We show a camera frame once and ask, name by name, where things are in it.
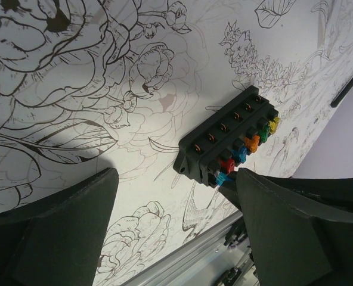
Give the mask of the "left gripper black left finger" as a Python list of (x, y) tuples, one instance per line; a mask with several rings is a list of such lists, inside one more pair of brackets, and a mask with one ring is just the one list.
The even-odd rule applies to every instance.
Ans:
[(0, 285), (92, 285), (119, 184), (106, 168), (0, 214)]

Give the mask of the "blue fuse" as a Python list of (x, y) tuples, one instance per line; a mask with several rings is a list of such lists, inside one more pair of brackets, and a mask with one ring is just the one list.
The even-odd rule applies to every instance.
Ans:
[(215, 177), (216, 184), (219, 186), (221, 186), (226, 181), (230, 181), (230, 182), (233, 181), (231, 178), (228, 177), (227, 174), (220, 172), (220, 171), (216, 171), (214, 173), (214, 177)]
[(238, 151), (232, 150), (233, 160), (235, 164), (238, 166), (239, 164), (243, 164), (247, 159), (247, 148), (242, 146)]

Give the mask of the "red fuse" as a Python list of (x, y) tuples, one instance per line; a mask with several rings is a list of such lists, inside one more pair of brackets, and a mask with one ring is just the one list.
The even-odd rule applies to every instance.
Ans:
[(220, 160), (221, 172), (224, 174), (229, 174), (235, 169), (235, 161), (232, 158), (228, 160)]

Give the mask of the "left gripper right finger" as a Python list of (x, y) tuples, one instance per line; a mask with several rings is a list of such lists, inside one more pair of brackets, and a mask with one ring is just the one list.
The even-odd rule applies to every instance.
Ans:
[(353, 213), (241, 178), (241, 212), (261, 285), (353, 285)]

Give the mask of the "black fuse box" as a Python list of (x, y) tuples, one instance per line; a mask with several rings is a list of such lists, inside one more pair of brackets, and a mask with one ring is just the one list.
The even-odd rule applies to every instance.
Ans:
[(246, 137), (257, 135), (275, 117), (278, 111), (259, 89), (246, 88), (179, 141), (174, 171), (199, 184), (218, 186), (214, 173), (221, 172), (220, 160), (233, 158), (232, 150), (245, 146)]

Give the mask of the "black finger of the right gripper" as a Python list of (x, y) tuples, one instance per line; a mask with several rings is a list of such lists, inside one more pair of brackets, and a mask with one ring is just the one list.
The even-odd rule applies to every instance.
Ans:
[(245, 186), (241, 178), (250, 178), (269, 188), (279, 186), (319, 203), (353, 213), (353, 178), (300, 179), (264, 176), (253, 171), (236, 171), (228, 175), (218, 191), (241, 210), (239, 191)]

